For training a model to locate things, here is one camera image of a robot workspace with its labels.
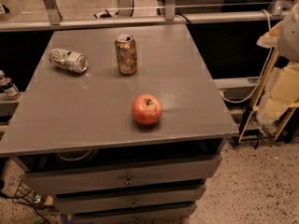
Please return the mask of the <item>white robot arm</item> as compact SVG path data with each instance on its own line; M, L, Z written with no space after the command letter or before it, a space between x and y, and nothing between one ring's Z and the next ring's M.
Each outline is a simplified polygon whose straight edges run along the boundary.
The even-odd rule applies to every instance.
M299 61L299 2L288 11L281 23L278 53L289 61Z

